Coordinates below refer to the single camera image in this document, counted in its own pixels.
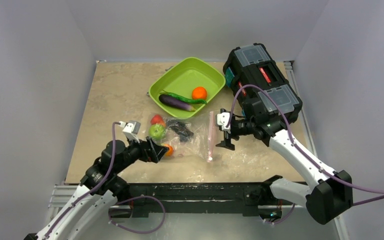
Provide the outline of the green fake bean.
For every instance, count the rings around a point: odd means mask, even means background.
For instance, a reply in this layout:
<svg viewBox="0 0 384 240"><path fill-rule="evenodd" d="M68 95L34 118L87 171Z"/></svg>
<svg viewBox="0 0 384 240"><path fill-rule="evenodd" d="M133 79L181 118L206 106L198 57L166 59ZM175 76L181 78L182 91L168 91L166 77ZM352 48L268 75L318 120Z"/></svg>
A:
<svg viewBox="0 0 384 240"><path fill-rule="evenodd" d="M203 99L187 98L187 97L181 96L181 95L173 93L173 92L167 92L165 90L163 90L162 93L166 94L168 96L171 96L171 97L173 97L173 98L175 98L177 100L180 100L180 101L183 101L185 103L188 103L188 104L204 104L204 105L207 104L206 100L203 100Z"/></svg>

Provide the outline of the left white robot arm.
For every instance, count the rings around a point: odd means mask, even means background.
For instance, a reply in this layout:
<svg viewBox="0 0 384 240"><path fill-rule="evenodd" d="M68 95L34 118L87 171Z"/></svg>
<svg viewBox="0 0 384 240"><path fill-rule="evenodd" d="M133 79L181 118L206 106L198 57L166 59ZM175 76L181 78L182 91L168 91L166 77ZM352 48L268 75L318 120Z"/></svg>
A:
<svg viewBox="0 0 384 240"><path fill-rule="evenodd" d="M110 207L137 200L130 185L118 174L137 160L158 163L169 147L146 140L129 140L128 145L113 139L101 156L87 169L68 202L38 233L29 233L27 240L78 240Z"/></svg>

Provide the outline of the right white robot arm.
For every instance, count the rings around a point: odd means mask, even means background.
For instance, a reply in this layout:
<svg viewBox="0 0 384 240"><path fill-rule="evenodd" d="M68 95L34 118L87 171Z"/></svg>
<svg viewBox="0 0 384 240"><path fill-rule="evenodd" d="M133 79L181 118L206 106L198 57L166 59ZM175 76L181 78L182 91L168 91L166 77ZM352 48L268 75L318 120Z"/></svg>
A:
<svg viewBox="0 0 384 240"><path fill-rule="evenodd" d="M264 202L287 200L306 208L322 225L354 206L351 176L345 170L336 171L323 163L297 140L291 132L289 113L283 113L267 97L247 99L242 107L243 117L224 108L216 115L216 125L224 137L218 147L233 151L232 139L253 135L287 160L305 182L273 177L260 191Z"/></svg>

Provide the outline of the orange fake fruit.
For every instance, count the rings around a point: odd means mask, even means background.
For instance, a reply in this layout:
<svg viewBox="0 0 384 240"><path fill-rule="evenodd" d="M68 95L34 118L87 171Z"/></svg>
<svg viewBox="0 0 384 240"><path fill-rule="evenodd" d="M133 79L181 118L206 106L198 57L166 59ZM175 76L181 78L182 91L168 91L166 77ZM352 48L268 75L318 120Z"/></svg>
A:
<svg viewBox="0 0 384 240"><path fill-rule="evenodd" d="M191 93L191 97L194 100L205 100L206 101L207 97L208 97L208 92L204 87L198 86L198 87L193 89L193 91Z"/></svg>

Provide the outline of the purple fake eggplant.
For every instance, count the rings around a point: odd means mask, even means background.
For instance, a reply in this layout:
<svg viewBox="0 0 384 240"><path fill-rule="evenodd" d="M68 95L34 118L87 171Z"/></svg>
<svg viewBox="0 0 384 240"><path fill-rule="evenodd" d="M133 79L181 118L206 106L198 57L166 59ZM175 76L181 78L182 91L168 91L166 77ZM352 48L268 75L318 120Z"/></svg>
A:
<svg viewBox="0 0 384 240"><path fill-rule="evenodd" d="M189 103L186 103L182 100L179 100L173 96L170 96L168 94L161 94L158 97L159 101L163 103L164 105L167 105L169 107L179 109L179 110L184 110L188 112L194 112L196 109Z"/></svg>

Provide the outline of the clear zip top bag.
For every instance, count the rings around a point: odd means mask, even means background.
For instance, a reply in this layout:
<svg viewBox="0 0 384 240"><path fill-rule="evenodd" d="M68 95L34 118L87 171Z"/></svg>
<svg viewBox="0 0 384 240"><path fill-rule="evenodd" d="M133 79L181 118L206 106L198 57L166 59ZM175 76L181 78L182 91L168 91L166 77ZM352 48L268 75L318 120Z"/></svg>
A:
<svg viewBox="0 0 384 240"><path fill-rule="evenodd" d="M215 159L219 129L214 111L185 119L151 113L146 128L147 135L155 143L168 148L165 159L189 156L200 157L206 162Z"/></svg>

